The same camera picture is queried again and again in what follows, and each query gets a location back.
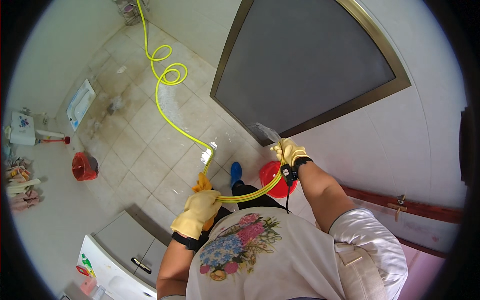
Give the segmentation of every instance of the cabinet door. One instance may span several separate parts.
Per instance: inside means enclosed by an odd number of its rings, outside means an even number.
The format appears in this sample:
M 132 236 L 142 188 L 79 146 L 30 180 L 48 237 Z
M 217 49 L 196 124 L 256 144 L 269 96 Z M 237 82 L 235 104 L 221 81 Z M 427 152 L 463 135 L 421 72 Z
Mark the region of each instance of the cabinet door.
M 93 238 L 132 274 L 137 269 L 132 258 L 142 261 L 155 239 L 126 212 Z
M 155 239 L 142 260 L 142 264 L 146 266 L 151 273 L 149 274 L 148 271 L 145 271 L 142 268 L 137 268 L 137 271 L 135 271 L 134 275 L 141 279 L 144 283 L 155 288 L 158 270 L 160 269 L 160 264 L 166 250 L 167 247 L 162 244 L 162 242 Z

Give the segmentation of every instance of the bathroom door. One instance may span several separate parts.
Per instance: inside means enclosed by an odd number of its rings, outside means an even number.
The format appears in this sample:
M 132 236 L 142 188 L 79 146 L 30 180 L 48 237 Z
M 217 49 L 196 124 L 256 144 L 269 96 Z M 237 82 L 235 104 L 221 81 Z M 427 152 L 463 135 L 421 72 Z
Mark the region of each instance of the bathroom door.
M 262 145 L 410 86 L 385 36 L 353 0 L 243 0 L 210 96 Z

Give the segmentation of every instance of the hand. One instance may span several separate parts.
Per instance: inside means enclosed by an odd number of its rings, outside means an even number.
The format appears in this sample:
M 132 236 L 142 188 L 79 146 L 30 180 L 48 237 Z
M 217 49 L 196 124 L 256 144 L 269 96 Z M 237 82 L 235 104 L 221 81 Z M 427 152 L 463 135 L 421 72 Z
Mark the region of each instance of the hand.
M 173 220 L 170 228 L 198 240 L 204 223 L 213 217 L 222 206 L 220 202 L 215 201 L 218 196 L 220 196 L 219 191 L 207 190 L 188 197 L 183 213 Z
M 290 138 L 281 139 L 279 143 L 282 145 L 275 145 L 270 148 L 270 150 L 276 152 L 276 158 L 278 161 L 282 161 L 282 156 L 285 159 L 285 162 L 289 163 L 290 166 L 295 164 L 295 159 L 299 157 L 310 157 L 305 153 L 305 147 L 300 147 L 295 144 Z

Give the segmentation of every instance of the black wrist strap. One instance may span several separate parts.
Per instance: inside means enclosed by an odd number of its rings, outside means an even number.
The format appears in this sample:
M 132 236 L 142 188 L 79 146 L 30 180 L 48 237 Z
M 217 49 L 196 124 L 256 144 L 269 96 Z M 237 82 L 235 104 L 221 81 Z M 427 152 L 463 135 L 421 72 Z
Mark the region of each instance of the black wrist strap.
M 196 239 L 193 239 L 193 238 L 190 238 L 190 237 L 185 238 L 185 237 L 181 236 L 178 232 L 174 232 L 172 234 L 172 239 L 176 240 L 177 242 L 179 242 L 182 245 L 185 245 L 185 248 L 187 250 L 197 250 L 198 240 L 196 240 Z
M 295 159 L 295 162 L 294 162 L 294 171 L 295 171 L 296 173 L 298 173 L 299 167 L 300 167 L 301 165 L 306 164 L 307 161 L 313 162 L 313 159 L 311 159 L 310 157 L 306 157 L 306 156 L 302 156 L 302 157 L 299 157 L 299 158 Z

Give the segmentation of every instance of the pink towel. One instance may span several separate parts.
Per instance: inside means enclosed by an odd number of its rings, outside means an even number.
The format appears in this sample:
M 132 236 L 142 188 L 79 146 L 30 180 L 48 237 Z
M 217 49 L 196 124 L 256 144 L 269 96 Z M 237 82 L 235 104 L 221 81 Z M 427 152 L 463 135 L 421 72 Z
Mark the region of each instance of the pink towel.
M 21 212 L 40 201 L 38 193 L 34 190 L 20 193 L 10 200 L 10 208 L 14 213 Z

